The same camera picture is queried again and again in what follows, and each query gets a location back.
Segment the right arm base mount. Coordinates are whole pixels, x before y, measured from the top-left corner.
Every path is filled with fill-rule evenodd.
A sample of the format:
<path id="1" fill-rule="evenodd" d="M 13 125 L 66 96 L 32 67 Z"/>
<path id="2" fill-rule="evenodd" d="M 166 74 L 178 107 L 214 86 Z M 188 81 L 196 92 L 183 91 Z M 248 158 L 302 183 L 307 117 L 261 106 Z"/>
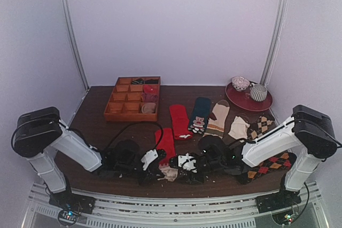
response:
<path id="1" fill-rule="evenodd" d="M 255 198 L 259 213 L 272 212 L 272 219 L 278 225 L 290 225 L 296 216 L 294 206 L 301 203 L 299 191 L 280 189 L 276 193 Z"/>

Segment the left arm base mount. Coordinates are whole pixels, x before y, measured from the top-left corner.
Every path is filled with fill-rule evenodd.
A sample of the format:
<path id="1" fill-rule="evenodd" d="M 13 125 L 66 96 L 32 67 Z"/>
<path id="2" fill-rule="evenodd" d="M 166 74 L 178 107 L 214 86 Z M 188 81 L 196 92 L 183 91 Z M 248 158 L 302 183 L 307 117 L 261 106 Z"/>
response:
<path id="1" fill-rule="evenodd" d="M 70 198 L 50 195 L 49 204 L 61 208 L 57 221 L 62 226 L 72 226 L 81 220 L 83 214 L 92 214 L 96 199 L 90 196 L 71 194 Z"/>

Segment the red sock with beige toe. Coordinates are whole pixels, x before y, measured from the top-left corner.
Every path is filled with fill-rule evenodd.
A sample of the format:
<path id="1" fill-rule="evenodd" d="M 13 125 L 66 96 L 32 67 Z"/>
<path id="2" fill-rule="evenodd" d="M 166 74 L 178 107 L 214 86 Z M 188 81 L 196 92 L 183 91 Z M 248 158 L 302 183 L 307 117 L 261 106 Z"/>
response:
<path id="1" fill-rule="evenodd" d="M 158 150 L 164 150 L 166 157 L 159 162 L 159 169 L 164 174 L 164 179 L 174 182 L 178 175 L 178 170 L 169 166 L 170 158 L 176 156 L 174 136 L 171 128 L 163 128 L 162 140 L 157 146 Z"/>

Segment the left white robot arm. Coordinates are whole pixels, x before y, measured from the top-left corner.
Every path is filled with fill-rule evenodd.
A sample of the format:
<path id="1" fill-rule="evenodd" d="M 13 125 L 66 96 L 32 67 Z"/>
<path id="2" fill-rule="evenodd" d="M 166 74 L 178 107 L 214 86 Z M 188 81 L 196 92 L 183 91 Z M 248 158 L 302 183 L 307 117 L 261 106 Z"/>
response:
<path id="1" fill-rule="evenodd" d="M 159 163 L 166 158 L 165 150 L 154 146 L 141 155 L 139 145 L 130 139 L 107 145 L 100 150 L 90 145 L 79 130 L 68 127 L 55 107 L 39 109 L 19 116 L 11 137 L 11 147 L 29 161 L 56 200 L 66 209 L 77 203 L 68 190 L 67 177 L 59 170 L 48 150 L 55 149 L 99 177 L 133 176 L 139 184 L 163 178 Z"/>

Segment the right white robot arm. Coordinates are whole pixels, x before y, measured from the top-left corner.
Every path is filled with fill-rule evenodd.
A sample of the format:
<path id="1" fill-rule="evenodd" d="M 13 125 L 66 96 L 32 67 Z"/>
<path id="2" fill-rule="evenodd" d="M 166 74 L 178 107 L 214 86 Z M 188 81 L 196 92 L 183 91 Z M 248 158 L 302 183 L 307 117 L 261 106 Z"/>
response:
<path id="1" fill-rule="evenodd" d="M 230 144 L 214 135 L 198 142 L 201 154 L 187 153 L 170 158 L 190 184 L 203 183 L 210 172 L 240 177 L 243 184 L 272 169 L 287 166 L 282 189 L 274 195 L 278 207 L 286 207 L 307 178 L 325 159 L 333 156 L 341 143 L 335 139 L 329 116 L 304 105 L 292 109 L 283 123 L 260 137 L 238 138 Z"/>

